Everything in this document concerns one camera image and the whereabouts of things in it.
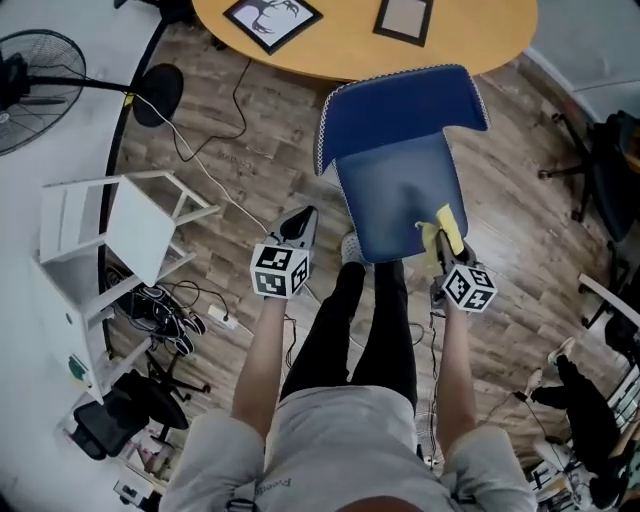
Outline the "blue chair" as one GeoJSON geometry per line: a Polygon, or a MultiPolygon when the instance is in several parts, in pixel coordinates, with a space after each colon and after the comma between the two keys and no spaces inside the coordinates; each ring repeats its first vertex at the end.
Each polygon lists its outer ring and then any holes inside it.
{"type": "Polygon", "coordinates": [[[366,261],[424,252],[417,225],[437,224],[444,206],[460,235],[467,235],[445,131],[489,126],[477,86],[458,64],[352,82],[327,97],[314,141],[314,171],[334,170],[366,261]]]}

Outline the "person's white shoe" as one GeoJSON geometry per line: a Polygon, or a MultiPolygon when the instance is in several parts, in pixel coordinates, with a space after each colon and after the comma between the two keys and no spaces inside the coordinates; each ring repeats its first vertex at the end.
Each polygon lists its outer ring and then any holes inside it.
{"type": "Polygon", "coordinates": [[[358,237],[354,231],[347,233],[341,241],[341,263],[345,266],[348,263],[357,263],[363,267],[368,266],[364,259],[358,237]]]}

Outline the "person's black trousers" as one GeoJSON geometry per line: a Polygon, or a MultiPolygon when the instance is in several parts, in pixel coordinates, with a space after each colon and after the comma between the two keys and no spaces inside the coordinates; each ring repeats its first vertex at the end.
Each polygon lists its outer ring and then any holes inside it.
{"type": "Polygon", "coordinates": [[[332,294],[323,301],[282,387],[281,399],[331,387],[380,387],[417,406],[417,372],[408,320],[408,294],[400,261],[374,266],[375,307],[369,338],[351,377],[347,357],[351,322],[366,269],[345,263],[332,294]]]}

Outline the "black office chair with bag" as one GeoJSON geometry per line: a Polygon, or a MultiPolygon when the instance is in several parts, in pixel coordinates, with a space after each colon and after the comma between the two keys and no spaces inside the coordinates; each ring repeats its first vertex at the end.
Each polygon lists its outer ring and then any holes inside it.
{"type": "Polygon", "coordinates": [[[553,114],[552,121],[566,126],[580,163],[566,169],[541,169],[537,177],[548,180],[582,175],[581,204],[571,212],[571,219],[583,222],[587,205],[593,202],[611,239],[616,243],[623,241],[634,222],[640,219],[640,173],[632,169],[623,150],[624,138],[633,129],[640,129],[640,119],[620,110],[609,115],[604,123],[588,126],[589,147],[564,114],[553,114]]]}

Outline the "black white sneaker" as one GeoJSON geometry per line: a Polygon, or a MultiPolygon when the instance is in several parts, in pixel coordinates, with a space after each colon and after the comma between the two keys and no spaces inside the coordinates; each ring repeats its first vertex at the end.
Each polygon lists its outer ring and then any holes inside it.
{"type": "Polygon", "coordinates": [[[193,312],[188,312],[187,314],[179,313],[177,320],[183,328],[190,329],[198,335],[203,335],[207,331],[204,321],[193,312]]]}
{"type": "Polygon", "coordinates": [[[166,337],[165,340],[170,342],[174,349],[183,356],[188,356],[195,351],[194,344],[186,332],[182,332],[177,336],[166,337]]]}

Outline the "round wooden table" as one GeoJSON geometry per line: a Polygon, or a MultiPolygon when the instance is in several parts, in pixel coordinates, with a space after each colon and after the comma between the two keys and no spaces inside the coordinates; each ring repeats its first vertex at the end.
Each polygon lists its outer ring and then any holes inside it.
{"type": "Polygon", "coordinates": [[[536,0],[434,0],[424,46],[373,28],[381,0],[307,0],[322,19],[269,55],[224,15],[236,0],[193,0],[202,24],[231,49],[266,65],[336,81],[460,64],[477,75],[522,53],[538,22],[536,0]]]}

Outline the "yellow wiping cloth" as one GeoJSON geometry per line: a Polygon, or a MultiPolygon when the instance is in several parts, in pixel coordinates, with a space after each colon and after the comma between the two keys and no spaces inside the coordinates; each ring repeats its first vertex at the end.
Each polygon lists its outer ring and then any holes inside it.
{"type": "Polygon", "coordinates": [[[436,212],[435,224],[417,221],[414,226],[421,231],[427,270],[435,270],[439,263],[436,247],[436,239],[439,234],[445,235],[454,256],[459,256],[465,250],[463,238],[449,204],[445,204],[436,212]]]}

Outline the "person's grey shirt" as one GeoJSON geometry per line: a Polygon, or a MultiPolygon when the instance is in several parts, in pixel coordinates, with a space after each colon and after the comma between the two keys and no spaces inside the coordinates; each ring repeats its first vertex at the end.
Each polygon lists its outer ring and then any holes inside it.
{"type": "Polygon", "coordinates": [[[405,397],[342,386],[286,397],[267,438],[221,411],[196,417],[159,511],[336,512],[380,496],[421,512],[537,510],[503,429],[461,436],[435,475],[405,397]]]}

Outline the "white wooden desk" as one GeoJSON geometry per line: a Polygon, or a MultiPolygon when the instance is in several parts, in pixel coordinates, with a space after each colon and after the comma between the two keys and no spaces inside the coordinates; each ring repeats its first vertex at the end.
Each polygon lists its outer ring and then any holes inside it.
{"type": "Polygon", "coordinates": [[[74,281],[77,268],[71,261],[42,263],[38,255],[31,257],[36,311],[51,354],[74,383],[101,403],[116,381],[152,345],[151,338],[146,337],[123,360],[112,362],[103,332],[103,323],[115,316],[116,301],[142,280],[132,275],[101,294],[94,289],[81,294],[74,281]],[[67,365],[71,355],[89,370],[91,388],[71,375],[67,365]]]}

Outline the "green white box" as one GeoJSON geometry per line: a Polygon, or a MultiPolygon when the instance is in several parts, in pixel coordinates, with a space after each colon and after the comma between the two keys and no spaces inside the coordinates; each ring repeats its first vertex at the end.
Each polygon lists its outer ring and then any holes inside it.
{"type": "Polygon", "coordinates": [[[87,388],[91,388],[93,383],[87,367],[75,356],[71,355],[67,361],[71,375],[82,382],[87,388]]]}

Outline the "black standing fan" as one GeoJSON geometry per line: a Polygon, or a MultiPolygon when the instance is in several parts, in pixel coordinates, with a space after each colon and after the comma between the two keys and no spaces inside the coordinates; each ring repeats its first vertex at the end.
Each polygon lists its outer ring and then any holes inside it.
{"type": "Polygon", "coordinates": [[[0,156],[29,144],[58,123],[85,89],[116,91],[132,99],[139,124],[170,119],[181,100],[182,72],[162,63],[132,85],[90,78],[80,47],[45,29],[0,38],[0,156]]]}

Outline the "black frame with brown insert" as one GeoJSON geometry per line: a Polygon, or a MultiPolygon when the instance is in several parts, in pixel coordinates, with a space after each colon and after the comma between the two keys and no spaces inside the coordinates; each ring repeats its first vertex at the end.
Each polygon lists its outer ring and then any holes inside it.
{"type": "Polygon", "coordinates": [[[433,0],[382,0],[373,33],[423,47],[433,0]]]}

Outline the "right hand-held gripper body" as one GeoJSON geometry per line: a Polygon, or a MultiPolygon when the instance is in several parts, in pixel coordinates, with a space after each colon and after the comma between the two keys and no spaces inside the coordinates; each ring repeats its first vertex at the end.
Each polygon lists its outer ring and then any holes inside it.
{"type": "Polygon", "coordinates": [[[460,262],[451,252],[449,263],[440,263],[443,274],[431,285],[431,305],[443,310],[449,300],[458,310],[481,313],[497,295],[497,287],[484,266],[475,262],[460,262]]]}

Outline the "white power strip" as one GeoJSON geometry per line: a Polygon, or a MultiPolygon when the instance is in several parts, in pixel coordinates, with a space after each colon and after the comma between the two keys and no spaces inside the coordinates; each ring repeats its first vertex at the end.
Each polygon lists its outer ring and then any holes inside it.
{"type": "Polygon", "coordinates": [[[237,319],[225,308],[210,304],[207,311],[208,316],[218,325],[227,330],[233,331],[238,327],[237,319]]]}

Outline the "black frame with tree picture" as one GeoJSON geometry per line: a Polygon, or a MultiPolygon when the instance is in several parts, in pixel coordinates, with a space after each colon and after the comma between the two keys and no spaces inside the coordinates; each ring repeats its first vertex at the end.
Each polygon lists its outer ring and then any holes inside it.
{"type": "Polygon", "coordinates": [[[323,18],[306,0],[238,0],[223,15],[268,55],[323,18]]]}

